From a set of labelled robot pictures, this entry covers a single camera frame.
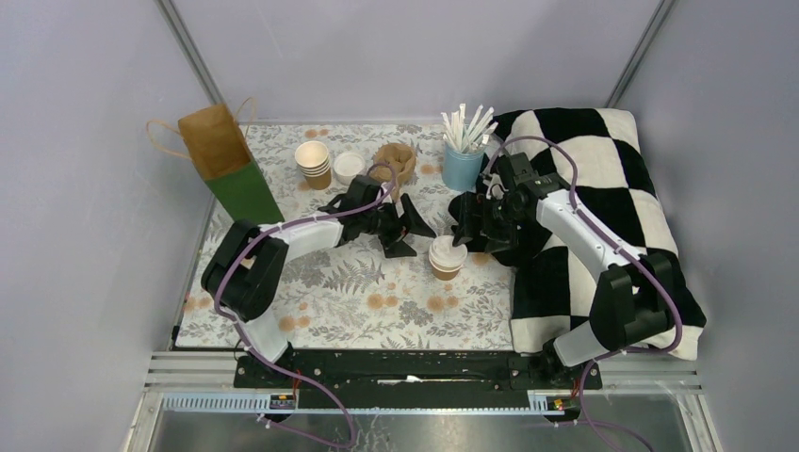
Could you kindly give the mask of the brown paper cup with lid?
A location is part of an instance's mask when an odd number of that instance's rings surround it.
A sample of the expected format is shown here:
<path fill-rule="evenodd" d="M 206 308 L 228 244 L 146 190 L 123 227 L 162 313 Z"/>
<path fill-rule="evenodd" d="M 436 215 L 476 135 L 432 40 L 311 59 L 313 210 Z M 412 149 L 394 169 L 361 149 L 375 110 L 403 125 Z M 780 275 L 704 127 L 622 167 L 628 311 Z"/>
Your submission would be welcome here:
<path fill-rule="evenodd" d="M 440 281 L 451 281 L 463 268 L 467 255 L 467 246 L 455 245 L 452 235 L 436 237 L 428 253 L 433 276 Z"/>

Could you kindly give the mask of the brown pulp cup carrier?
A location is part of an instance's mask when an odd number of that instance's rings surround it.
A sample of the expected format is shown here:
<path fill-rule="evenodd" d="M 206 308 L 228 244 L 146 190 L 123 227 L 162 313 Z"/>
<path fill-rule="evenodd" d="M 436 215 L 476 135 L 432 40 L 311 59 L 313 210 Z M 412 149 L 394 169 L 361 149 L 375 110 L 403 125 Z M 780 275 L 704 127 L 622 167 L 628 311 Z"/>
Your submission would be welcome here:
<path fill-rule="evenodd" d="M 416 172 L 416 150 L 403 143 L 387 143 L 379 148 L 372 157 L 373 163 L 385 163 L 391 167 L 396 176 L 396 184 L 391 198 L 394 202 L 400 199 L 402 188 L 409 184 Z"/>

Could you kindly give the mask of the stack of white cup lids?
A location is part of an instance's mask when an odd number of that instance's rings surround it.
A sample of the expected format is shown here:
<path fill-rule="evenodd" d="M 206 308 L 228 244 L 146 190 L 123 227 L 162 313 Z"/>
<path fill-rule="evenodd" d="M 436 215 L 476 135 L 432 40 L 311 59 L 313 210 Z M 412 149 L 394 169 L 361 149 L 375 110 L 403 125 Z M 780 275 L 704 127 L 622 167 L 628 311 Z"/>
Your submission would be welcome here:
<path fill-rule="evenodd" d="M 333 173 L 335 179 L 348 186 L 352 180 L 366 169 L 366 160 L 359 153 L 344 152 L 334 159 Z"/>

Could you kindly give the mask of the green brown paper bag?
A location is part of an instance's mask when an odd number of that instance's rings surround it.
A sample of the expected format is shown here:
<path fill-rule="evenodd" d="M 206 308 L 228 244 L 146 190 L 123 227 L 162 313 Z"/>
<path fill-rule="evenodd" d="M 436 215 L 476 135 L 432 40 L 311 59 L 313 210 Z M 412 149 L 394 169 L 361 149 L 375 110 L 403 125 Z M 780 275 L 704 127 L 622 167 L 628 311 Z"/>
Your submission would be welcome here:
<path fill-rule="evenodd" d="M 150 127 L 159 125 L 179 136 L 184 153 L 157 142 Z M 255 161 L 236 115 L 225 104 L 193 112 L 172 127 L 150 120 L 145 131 L 159 151 L 189 160 L 216 201 L 234 220 L 274 224 L 285 220 L 269 184 Z"/>

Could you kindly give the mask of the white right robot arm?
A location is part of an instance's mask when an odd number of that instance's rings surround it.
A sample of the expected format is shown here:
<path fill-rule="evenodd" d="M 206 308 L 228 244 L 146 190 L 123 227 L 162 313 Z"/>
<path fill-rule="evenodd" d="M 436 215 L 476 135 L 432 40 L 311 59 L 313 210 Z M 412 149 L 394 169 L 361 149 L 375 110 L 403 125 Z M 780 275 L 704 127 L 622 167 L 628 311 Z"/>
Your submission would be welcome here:
<path fill-rule="evenodd" d="M 501 197 L 466 192 L 454 200 L 454 245 L 482 237 L 487 252 L 513 250 L 522 223 L 534 220 L 565 244 L 595 282 L 587 321 L 544 346 L 545 383 L 562 388 L 577 376 L 579 364 L 669 330 L 680 342 L 668 259 L 635 250 L 589 211 L 562 176 L 538 174 L 524 155 L 501 157 L 497 173 Z"/>

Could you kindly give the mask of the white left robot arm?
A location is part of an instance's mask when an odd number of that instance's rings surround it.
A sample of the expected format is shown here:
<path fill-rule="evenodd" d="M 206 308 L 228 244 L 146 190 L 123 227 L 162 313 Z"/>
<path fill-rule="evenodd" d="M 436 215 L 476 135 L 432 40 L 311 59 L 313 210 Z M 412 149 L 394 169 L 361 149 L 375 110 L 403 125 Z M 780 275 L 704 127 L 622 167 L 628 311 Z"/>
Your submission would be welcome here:
<path fill-rule="evenodd" d="M 201 286 L 213 299 L 218 315 L 233 322 L 245 348 L 258 362 L 256 375 L 268 386 L 289 381 L 289 348 L 270 305 L 285 265 L 321 250 L 350 243 L 362 234 L 378 238 L 388 258 L 414 257 L 409 234 L 433 237 L 410 197 L 394 202 L 390 183 L 356 176 L 347 190 L 306 218 L 274 224 L 237 220 L 206 266 Z"/>

